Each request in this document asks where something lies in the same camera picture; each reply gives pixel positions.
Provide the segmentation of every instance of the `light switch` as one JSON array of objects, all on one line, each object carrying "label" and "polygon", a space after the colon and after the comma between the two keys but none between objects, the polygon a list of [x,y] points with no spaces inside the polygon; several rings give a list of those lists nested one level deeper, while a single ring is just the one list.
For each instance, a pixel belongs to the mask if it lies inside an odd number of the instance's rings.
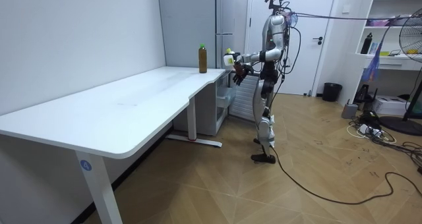
[{"label": "light switch", "polygon": [[343,6],[343,14],[350,13],[350,5],[346,4]]}]

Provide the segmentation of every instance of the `cardboard box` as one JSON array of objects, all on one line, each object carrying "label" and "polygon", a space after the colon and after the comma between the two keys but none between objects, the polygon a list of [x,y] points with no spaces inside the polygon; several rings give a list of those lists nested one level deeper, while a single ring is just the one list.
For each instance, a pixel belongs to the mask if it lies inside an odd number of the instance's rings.
[{"label": "cardboard box", "polygon": [[406,100],[396,96],[376,96],[373,109],[381,115],[403,116],[406,112]]}]

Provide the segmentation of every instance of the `desk foot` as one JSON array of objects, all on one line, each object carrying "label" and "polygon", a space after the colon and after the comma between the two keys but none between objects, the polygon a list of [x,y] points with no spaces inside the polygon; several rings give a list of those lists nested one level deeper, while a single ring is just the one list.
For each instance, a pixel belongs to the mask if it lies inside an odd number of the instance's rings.
[{"label": "desk foot", "polygon": [[199,144],[204,144],[204,145],[210,145],[210,146],[215,146],[215,147],[219,147],[219,148],[221,148],[223,146],[223,144],[221,142],[215,142],[215,141],[204,140],[204,139],[189,140],[189,138],[187,138],[185,136],[179,136],[179,135],[173,135],[173,134],[167,135],[166,138],[172,139],[172,140],[179,140],[179,141],[185,141],[185,142],[194,142],[194,143],[199,143]]},{"label": "desk foot", "polygon": [[123,224],[103,157],[84,152],[76,152],[76,156],[101,222],[103,224]]}]

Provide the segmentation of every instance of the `humanoid robot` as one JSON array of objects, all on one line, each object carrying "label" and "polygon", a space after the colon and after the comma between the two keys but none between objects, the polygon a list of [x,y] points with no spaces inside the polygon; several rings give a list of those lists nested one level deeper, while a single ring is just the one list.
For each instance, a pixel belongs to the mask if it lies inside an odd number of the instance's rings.
[{"label": "humanoid robot", "polygon": [[236,75],[233,77],[233,81],[237,85],[240,85],[243,79],[253,72],[254,64],[264,63],[253,96],[253,115],[257,130],[254,142],[262,146],[264,153],[252,155],[251,159],[255,162],[274,164],[276,158],[270,155],[270,146],[274,147],[275,137],[272,129],[274,116],[271,116],[271,104],[274,86],[280,78],[279,71],[282,76],[281,80],[284,80],[282,70],[286,67],[287,57],[284,59],[282,67],[279,67],[278,64],[288,47],[287,18],[289,15],[284,12],[282,0],[279,0],[280,5],[275,5],[274,0],[265,0],[265,2],[268,1],[270,1],[269,9],[272,9],[273,12],[266,20],[262,31],[262,51],[244,55],[230,51],[224,57],[226,66],[235,68]]}]

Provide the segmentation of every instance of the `robot leg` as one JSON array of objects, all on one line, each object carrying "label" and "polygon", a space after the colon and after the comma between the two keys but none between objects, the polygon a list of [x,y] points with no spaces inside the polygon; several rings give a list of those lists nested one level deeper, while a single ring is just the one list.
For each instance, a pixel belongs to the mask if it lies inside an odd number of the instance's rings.
[{"label": "robot leg", "polygon": [[262,96],[262,89],[265,87],[264,80],[259,80],[256,85],[255,94],[253,98],[253,113],[256,124],[256,131],[258,133],[255,142],[261,144],[263,154],[252,155],[251,159],[257,162],[267,162],[274,164],[276,158],[270,155],[270,146],[274,147],[274,131],[272,124],[274,118],[269,116],[270,110],[268,102],[272,96]]}]

